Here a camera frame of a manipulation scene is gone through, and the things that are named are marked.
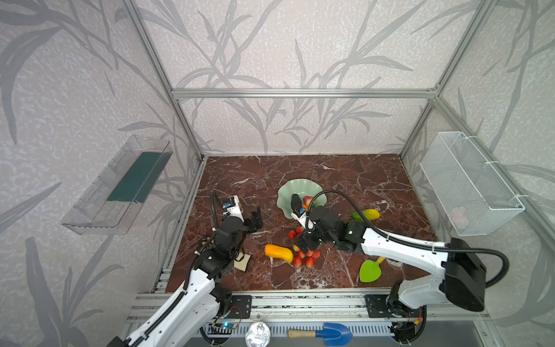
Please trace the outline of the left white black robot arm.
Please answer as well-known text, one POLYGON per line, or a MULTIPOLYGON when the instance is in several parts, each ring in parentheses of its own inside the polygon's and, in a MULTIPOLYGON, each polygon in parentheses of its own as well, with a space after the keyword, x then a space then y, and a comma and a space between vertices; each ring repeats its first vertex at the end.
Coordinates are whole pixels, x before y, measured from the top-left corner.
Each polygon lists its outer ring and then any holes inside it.
POLYGON ((241 259, 247 235, 262 229, 262 214, 257 208, 245 218, 236 195, 220 200, 214 192, 210 204, 212 234, 195 251, 184 282, 147 322, 109 346, 185 346, 206 322, 230 311, 231 292, 218 286, 241 259))

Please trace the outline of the fake dark avocado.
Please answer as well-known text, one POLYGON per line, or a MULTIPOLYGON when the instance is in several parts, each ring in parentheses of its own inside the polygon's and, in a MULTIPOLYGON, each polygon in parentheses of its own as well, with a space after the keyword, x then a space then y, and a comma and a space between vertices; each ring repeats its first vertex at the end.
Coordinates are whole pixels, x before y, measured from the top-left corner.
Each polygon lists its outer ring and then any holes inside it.
POLYGON ((301 213, 303 206, 303 200, 298 194, 292 194, 291 196, 291 209, 294 213, 301 213))

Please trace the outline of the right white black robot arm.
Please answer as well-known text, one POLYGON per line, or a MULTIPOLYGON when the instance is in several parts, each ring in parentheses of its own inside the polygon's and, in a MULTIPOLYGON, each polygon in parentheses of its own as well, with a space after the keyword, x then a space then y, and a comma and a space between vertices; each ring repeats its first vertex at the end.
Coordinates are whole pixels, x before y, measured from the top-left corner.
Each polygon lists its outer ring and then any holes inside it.
POLYGON ((293 240, 303 252, 332 244, 343 252, 384 257, 426 272, 422 278, 402 280, 391 288, 389 304, 393 307, 418 309, 451 303, 482 312, 486 289, 499 283, 510 269, 506 254, 472 248, 462 239, 443 243, 403 237, 377 228, 366 216, 344 222, 325 206, 304 206, 297 194, 291 195, 290 205, 292 218, 304 227, 293 240))

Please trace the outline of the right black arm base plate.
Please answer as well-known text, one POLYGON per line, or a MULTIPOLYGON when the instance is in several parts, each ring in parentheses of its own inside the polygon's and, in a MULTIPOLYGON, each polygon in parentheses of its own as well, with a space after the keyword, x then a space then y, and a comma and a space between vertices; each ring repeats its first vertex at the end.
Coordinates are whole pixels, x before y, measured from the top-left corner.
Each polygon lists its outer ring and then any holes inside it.
POLYGON ((385 294, 367 294, 364 296, 364 301, 369 318, 410 320, 420 317, 419 309, 411 309, 385 294))

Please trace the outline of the fake red grape bunch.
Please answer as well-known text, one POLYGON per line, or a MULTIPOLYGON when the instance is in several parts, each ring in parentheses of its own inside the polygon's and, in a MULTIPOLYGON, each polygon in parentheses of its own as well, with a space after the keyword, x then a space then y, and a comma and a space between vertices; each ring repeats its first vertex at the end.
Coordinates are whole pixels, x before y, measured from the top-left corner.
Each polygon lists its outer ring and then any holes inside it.
MULTIPOLYGON (((301 233, 304 231, 303 227, 297 227, 292 229, 288 232, 288 238, 293 241, 296 237, 300 236, 301 233)), ((301 267, 305 265, 307 268, 314 268, 316 265, 316 260, 320 257, 319 250, 308 250, 307 252, 303 252, 298 246, 295 244, 292 245, 293 247, 293 265, 295 267, 301 267)))

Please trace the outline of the fake green yellow mango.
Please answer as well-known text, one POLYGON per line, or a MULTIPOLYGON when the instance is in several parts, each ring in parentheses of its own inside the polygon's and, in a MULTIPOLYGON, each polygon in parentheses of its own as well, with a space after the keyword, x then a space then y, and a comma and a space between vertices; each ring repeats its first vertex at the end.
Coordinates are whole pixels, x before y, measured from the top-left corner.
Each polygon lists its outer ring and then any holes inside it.
MULTIPOLYGON (((368 220, 368 221, 375 221, 378 218, 380 218, 380 212, 378 210, 375 209, 366 209, 362 211, 362 215, 368 220)), ((358 212, 353 212, 351 214, 351 218, 354 219, 354 221, 364 221, 363 217, 361 216, 360 213, 358 212)))

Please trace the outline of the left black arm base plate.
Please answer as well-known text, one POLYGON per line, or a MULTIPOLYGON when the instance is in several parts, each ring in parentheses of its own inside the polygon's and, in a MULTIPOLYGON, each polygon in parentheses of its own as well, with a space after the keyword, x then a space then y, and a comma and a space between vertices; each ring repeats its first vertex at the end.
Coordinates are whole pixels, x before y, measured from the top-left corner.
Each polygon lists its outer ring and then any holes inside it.
POLYGON ((253 297, 251 295, 232 295, 224 301, 223 316, 225 319, 243 320, 251 316, 253 297))

